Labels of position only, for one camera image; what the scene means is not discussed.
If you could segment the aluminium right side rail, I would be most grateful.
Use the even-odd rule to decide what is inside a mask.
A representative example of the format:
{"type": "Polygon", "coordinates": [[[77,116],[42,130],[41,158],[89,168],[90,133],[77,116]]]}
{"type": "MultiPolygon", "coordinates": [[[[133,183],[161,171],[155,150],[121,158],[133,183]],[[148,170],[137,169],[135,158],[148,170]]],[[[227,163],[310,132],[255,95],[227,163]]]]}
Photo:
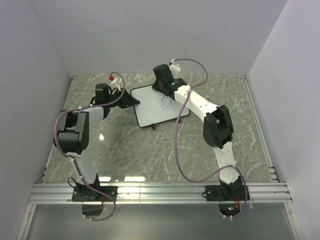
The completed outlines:
{"type": "Polygon", "coordinates": [[[259,138],[260,138],[260,142],[262,144],[262,149],[263,149],[264,156],[265,156],[265,159],[266,159],[266,162],[267,162],[268,171],[269,171],[269,175],[271,177],[271,181],[278,183],[279,182],[279,178],[277,177],[276,170],[274,168],[274,165],[273,165],[273,162],[272,162],[272,159],[271,159],[268,147],[267,147],[267,143],[266,143],[266,140],[265,140],[265,137],[264,137],[264,134],[263,134],[263,130],[262,130],[262,127],[261,127],[261,124],[260,124],[260,121],[259,121],[259,117],[258,117],[256,108],[255,108],[255,104],[254,104],[254,101],[253,101],[253,98],[252,98],[252,95],[251,95],[251,92],[250,92],[250,89],[249,89],[247,76],[246,75],[241,75],[241,79],[242,79],[243,84],[244,84],[244,88],[245,88],[245,91],[246,91],[246,94],[247,94],[247,97],[248,97],[248,100],[249,100],[249,104],[250,104],[250,107],[251,107],[253,118],[254,118],[254,121],[255,121],[255,124],[256,124],[256,127],[257,127],[257,132],[258,132],[258,135],[259,135],[259,138]]]}

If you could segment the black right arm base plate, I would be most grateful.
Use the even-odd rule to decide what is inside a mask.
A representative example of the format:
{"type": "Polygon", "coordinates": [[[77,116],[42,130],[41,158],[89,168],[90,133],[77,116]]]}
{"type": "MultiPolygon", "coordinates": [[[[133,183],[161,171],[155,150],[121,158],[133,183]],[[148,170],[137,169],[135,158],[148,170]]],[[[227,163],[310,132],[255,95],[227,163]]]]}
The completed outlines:
{"type": "Polygon", "coordinates": [[[240,188],[234,192],[228,192],[222,185],[205,185],[204,192],[201,196],[208,202],[250,200],[249,191],[246,191],[244,185],[241,185],[240,188]]]}

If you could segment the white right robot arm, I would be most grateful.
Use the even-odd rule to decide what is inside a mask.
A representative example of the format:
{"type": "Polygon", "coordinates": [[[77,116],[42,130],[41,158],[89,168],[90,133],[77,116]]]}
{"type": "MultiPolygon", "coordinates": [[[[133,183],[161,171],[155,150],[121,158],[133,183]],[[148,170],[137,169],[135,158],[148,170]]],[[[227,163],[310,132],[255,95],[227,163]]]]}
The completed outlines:
{"type": "Polygon", "coordinates": [[[178,64],[161,64],[153,68],[155,82],[152,88],[181,103],[182,109],[188,108],[202,121],[202,136],[212,147],[217,163],[220,190],[219,200],[236,200],[246,192],[246,184],[236,167],[233,153],[233,133],[230,111],[227,106],[218,106],[195,92],[194,88],[177,75],[178,64]]]}

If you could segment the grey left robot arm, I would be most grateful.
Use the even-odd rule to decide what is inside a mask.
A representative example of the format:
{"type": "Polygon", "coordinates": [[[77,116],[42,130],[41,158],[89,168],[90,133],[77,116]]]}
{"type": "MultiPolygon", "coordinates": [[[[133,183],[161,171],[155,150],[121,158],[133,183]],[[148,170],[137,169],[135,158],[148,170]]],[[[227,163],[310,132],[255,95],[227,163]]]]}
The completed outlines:
{"type": "Polygon", "coordinates": [[[76,174],[74,191],[89,201],[100,198],[102,188],[98,173],[93,169],[87,148],[90,124],[104,120],[111,108],[126,109],[140,104],[124,87],[99,83],[89,106],[78,110],[62,110],[54,126],[54,145],[67,157],[76,174]]]}

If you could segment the small black-framed whiteboard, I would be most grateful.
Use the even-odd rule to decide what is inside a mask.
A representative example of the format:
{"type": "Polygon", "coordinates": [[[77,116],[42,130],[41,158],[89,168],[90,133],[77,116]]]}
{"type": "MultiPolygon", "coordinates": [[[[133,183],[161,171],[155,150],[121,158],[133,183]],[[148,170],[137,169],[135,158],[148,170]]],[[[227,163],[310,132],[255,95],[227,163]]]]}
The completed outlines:
{"type": "Polygon", "coordinates": [[[183,106],[182,103],[154,90],[151,84],[133,88],[130,95],[139,101],[133,108],[140,128],[155,129],[156,124],[176,120],[183,106]]]}

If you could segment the aluminium table edge rail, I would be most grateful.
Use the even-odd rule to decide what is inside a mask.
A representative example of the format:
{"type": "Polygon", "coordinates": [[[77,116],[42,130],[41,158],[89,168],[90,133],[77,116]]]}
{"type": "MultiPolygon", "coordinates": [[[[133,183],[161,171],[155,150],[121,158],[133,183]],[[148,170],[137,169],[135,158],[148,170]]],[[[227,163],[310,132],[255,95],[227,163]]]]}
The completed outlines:
{"type": "MultiPolygon", "coordinates": [[[[188,182],[145,183],[145,182],[116,182],[118,205],[161,205],[161,204],[208,204],[202,197],[205,184],[188,182]]],[[[248,185],[249,203],[291,203],[292,198],[286,183],[263,182],[248,185]]],[[[74,204],[73,189],[66,183],[35,184],[28,200],[29,204],[74,204]]]]}

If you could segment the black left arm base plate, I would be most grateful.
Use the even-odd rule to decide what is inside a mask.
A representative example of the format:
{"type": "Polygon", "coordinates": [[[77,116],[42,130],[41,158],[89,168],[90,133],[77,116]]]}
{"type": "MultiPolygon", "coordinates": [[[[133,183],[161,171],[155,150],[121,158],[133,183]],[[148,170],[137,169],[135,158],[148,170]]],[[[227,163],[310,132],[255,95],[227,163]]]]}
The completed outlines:
{"type": "Polygon", "coordinates": [[[96,191],[89,189],[85,185],[76,186],[73,190],[72,202],[111,202],[115,201],[118,194],[117,186],[100,186],[98,190],[105,195],[110,196],[106,197],[103,194],[100,194],[96,191]]]}

